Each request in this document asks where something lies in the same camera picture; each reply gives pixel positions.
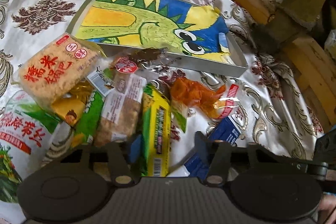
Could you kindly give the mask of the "person right hand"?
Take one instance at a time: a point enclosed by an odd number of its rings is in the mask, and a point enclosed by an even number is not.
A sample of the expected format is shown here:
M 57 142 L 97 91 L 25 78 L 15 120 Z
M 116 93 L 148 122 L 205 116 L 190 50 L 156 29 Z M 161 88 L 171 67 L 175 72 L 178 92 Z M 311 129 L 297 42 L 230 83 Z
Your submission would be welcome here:
M 326 194 L 323 196 L 319 204 L 318 223 L 335 224 L 336 219 L 336 196 Z

